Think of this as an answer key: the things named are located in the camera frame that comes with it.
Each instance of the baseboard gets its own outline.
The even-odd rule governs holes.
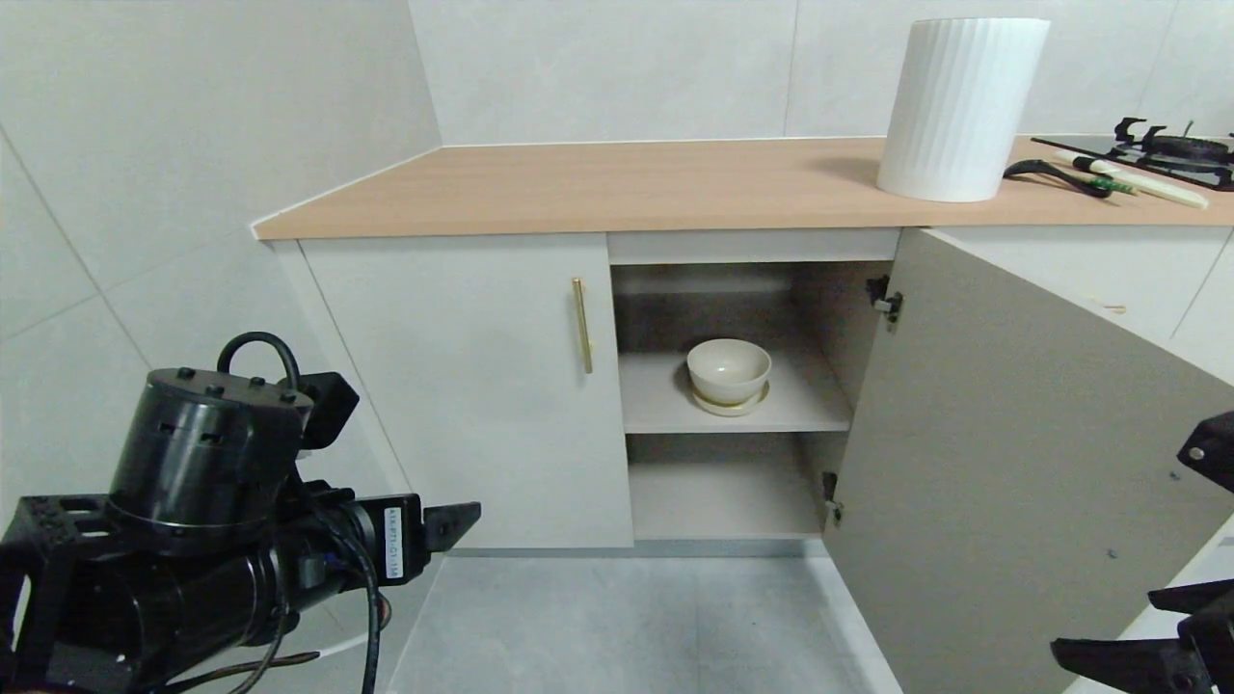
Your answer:
[[[821,538],[810,540],[639,540],[633,547],[566,550],[454,550],[452,557],[505,558],[669,558],[669,557],[828,557]]]

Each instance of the ribbed white vase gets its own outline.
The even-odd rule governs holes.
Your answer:
[[[993,198],[1049,28],[1033,19],[913,23],[879,188],[944,203]]]

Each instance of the cabinet door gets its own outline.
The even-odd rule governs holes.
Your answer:
[[[484,504],[460,546],[633,543],[603,235],[302,246],[412,489]]]
[[[1050,641],[1117,638],[1234,511],[1175,459],[1234,388],[939,233],[891,290],[827,547],[906,694],[1061,692]]]

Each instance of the saucer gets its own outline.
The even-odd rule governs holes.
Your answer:
[[[718,415],[722,417],[744,417],[745,415],[759,409],[759,405],[761,405],[763,401],[768,399],[768,393],[770,391],[771,391],[771,382],[768,382],[763,384],[763,390],[760,390],[759,394],[755,395],[754,398],[750,398],[749,400],[739,403],[737,405],[721,405],[719,403],[712,403],[711,400],[707,400],[706,398],[700,395],[698,391],[695,390],[692,387],[690,388],[690,395],[694,396],[695,403],[697,403],[700,408],[707,410],[713,415]]]

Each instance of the white bowl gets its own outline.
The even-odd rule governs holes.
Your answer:
[[[718,405],[740,405],[763,390],[771,356],[744,340],[708,340],[686,354],[686,366],[700,395]]]

